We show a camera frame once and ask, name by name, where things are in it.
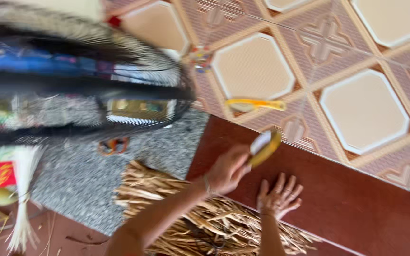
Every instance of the gray granite slab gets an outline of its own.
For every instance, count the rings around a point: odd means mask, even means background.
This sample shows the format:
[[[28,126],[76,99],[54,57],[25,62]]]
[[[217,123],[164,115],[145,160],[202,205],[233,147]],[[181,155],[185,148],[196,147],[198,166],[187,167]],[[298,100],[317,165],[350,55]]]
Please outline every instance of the gray granite slab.
[[[104,157],[97,142],[47,148],[31,197],[45,207],[111,235],[121,225],[123,208],[112,201],[120,173],[133,159],[184,179],[209,115],[191,109],[171,128],[130,137],[124,154]]]

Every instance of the wrist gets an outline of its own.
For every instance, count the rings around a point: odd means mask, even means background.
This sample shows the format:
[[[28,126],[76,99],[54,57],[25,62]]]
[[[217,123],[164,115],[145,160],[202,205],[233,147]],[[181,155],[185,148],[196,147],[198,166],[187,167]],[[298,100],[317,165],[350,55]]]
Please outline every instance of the wrist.
[[[195,180],[190,188],[194,190],[197,194],[199,194],[202,197],[208,197],[208,192],[207,192],[207,186],[205,184],[205,181],[203,177],[198,178]]]
[[[269,209],[262,209],[259,213],[260,217],[269,217],[269,218],[276,218],[275,217],[275,212],[273,210],[269,210]]]

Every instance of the person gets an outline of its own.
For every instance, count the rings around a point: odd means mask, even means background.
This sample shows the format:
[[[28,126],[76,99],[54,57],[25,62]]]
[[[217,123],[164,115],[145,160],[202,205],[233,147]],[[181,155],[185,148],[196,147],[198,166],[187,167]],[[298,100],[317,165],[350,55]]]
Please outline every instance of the person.
[[[193,181],[191,186],[148,206],[118,228],[109,241],[105,255],[144,255],[145,248],[198,202],[211,195],[224,195],[236,189],[242,177],[251,170],[247,164],[249,155],[249,146],[238,145],[219,156],[209,172]],[[261,183],[257,197],[262,227],[260,256],[285,255],[277,221],[301,205],[298,195],[303,190],[303,186],[295,185],[295,176],[291,176],[286,185],[285,182],[285,174],[280,173],[271,192],[268,181]]]

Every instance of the yellow plastic handle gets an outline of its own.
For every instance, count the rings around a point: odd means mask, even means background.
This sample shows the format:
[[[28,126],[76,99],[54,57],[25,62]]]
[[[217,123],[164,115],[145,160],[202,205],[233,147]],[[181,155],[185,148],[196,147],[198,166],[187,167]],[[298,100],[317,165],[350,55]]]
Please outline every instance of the yellow plastic handle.
[[[262,107],[262,108],[273,108],[279,111],[286,110],[286,103],[283,101],[263,101],[263,100],[251,100],[251,99],[230,99],[230,100],[225,101],[226,105],[238,104],[238,103],[252,104],[254,105],[254,109]]]

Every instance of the dried straw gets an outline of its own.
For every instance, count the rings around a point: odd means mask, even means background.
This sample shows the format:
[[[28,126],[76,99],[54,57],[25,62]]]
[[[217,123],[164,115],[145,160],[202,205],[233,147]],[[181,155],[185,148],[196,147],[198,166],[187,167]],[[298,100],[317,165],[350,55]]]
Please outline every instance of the dried straw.
[[[126,207],[124,216],[132,218],[153,201],[175,194],[190,183],[178,180],[167,173],[149,169],[137,161],[131,161],[122,173],[122,185],[115,189],[115,203]],[[255,256],[261,241],[261,220],[251,210],[222,197],[210,198],[199,203],[184,218],[194,223],[217,244],[225,239],[219,249],[220,256]],[[287,254],[307,253],[315,250],[312,242],[320,240],[303,231],[282,223],[279,233]],[[202,252],[214,255],[213,248],[195,238],[183,220],[178,219],[151,247],[148,253],[167,255],[202,256]]]

